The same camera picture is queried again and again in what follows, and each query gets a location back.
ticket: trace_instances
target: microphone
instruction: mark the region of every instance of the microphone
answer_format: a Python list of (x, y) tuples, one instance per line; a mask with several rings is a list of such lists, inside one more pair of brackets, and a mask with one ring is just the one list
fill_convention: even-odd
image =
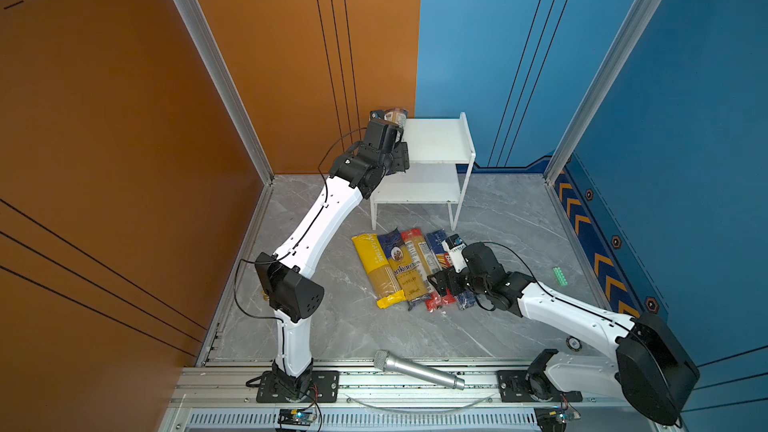
[(412, 360), (405, 360), (388, 350), (378, 350), (376, 352), (376, 356), (373, 359), (373, 367), (385, 372), (399, 372), (400, 374), (426, 380), (445, 388), (464, 390), (464, 379), (460, 379), (448, 372), (417, 364)]

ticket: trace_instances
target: white metal rack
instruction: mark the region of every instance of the white metal rack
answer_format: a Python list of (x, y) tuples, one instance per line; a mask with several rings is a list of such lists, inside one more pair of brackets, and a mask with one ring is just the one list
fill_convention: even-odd
[[(411, 166), (405, 174), (385, 177), (371, 194), (371, 227), (376, 230), (379, 204), (447, 204), (451, 230), (456, 230), (476, 155), (466, 114), (458, 119), (408, 119), (402, 139), (408, 143)], [(467, 166), (461, 185), (456, 164)]]

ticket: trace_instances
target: marble tile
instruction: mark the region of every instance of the marble tile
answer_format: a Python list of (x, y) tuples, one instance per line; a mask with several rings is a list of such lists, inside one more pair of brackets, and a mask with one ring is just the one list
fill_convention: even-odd
[[(318, 176), (278, 176), (251, 258), (272, 251), (302, 219), (320, 193)], [(471, 177), (456, 233), (466, 242), (493, 240), (513, 248), (537, 278), (563, 293), (596, 304), (581, 266), (544, 188), (543, 178), (529, 175), (475, 174)], [(380, 205), (378, 233), (395, 227), (449, 231), (443, 205)], [(341, 225), (312, 278), (326, 296), (312, 316), (310, 346), (318, 359), (372, 358), (387, 349), (410, 358), (533, 359), (543, 348), (566, 350), (566, 335), (546, 324), (509, 312), (479, 307), (460, 311), (455, 305), (429, 313), (424, 305), (408, 312), (404, 304), (380, 310), (350, 238), (370, 232), (370, 205), (358, 206)], [(525, 272), (503, 249), (496, 250), (507, 270)], [(560, 286), (553, 267), (568, 285)], [(252, 265), (244, 268), (238, 298), (252, 314), (271, 315)], [(218, 360), (271, 360), (276, 352), (274, 321), (252, 319), (229, 310)], [(596, 354), (586, 346), (582, 354)]]

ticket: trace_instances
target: blue wall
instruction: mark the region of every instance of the blue wall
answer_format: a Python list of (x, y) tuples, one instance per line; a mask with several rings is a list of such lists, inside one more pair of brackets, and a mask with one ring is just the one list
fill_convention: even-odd
[(633, 0), (538, 2), (422, 0), (416, 115), (466, 112), (481, 167), (554, 150)]
[[(768, 0), (663, 0), (576, 149), (697, 364), (768, 344), (766, 84)], [(700, 386), (766, 362), (762, 350), (707, 365)], [(766, 390), (768, 376), (702, 388), (686, 408)], [(692, 432), (765, 430), (766, 405), (684, 418)]]

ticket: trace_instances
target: orange chevron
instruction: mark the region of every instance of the orange chevron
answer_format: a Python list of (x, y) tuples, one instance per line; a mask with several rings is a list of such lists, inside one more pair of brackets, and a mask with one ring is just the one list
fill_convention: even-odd
[(571, 206), (580, 206), (581, 202), (575, 198), (570, 198), (566, 200), (566, 203), (568, 204), (568, 208), (566, 209), (565, 213), (568, 216), (568, 218), (571, 218)]
[(608, 264), (611, 267), (615, 267), (613, 261), (611, 261), (605, 255), (595, 254), (594, 255), (594, 274), (598, 277), (600, 277), (600, 272), (598, 272), (598, 269), (600, 268), (600, 262), (602, 262), (603, 264)]
[(592, 223), (589, 217), (580, 216), (579, 214), (576, 214), (576, 224), (574, 225), (574, 228), (576, 229), (576, 235), (578, 235), (578, 225), (580, 222), (586, 222), (587, 224)]
[(562, 184), (560, 184), (560, 202), (562, 202), (562, 201), (563, 201), (563, 189), (564, 189), (564, 188), (570, 188), (570, 189), (573, 189), (573, 186), (572, 186), (571, 184), (566, 184), (565, 182), (563, 182)]
[(610, 286), (611, 285), (615, 285), (616, 287), (619, 287), (624, 292), (627, 291), (627, 287), (624, 284), (622, 284), (621, 282), (619, 282), (615, 278), (613, 278), (613, 277), (611, 277), (609, 275), (606, 275), (605, 276), (605, 296), (608, 297), (608, 300), (610, 300)]
[(620, 314), (629, 313), (629, 315), (634, 315), (635, 317), (640, 316), (640, 312), (634, 310), (632, 307), (623, 303), (622, 301), (619, 301), (619, 313)]

